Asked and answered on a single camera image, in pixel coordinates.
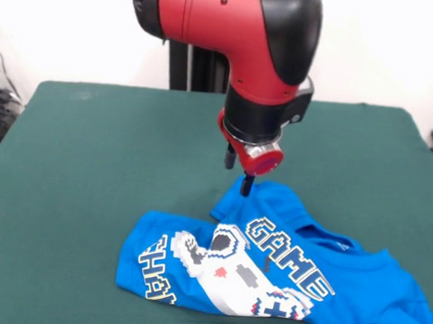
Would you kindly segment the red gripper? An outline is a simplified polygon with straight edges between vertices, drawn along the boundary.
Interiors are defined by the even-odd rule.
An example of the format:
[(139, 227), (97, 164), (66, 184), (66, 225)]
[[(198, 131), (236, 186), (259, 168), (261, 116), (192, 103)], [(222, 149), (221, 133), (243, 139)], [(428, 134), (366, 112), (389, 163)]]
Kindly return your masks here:
[(283, 161), (284, 152), (279, 146), (282, 133), (272, 141), (263, 144), (249, 144), (238, 140), (227, 131), (224, 115), (223, 108), (218, 115), (218, 126), (227, 142), (224, 167), (232, 169), (236, 161), (240, 162), (245, 172), (240, 186), (240, 195), (247, 198), (252, 190), (255, 177), (270, 173)]

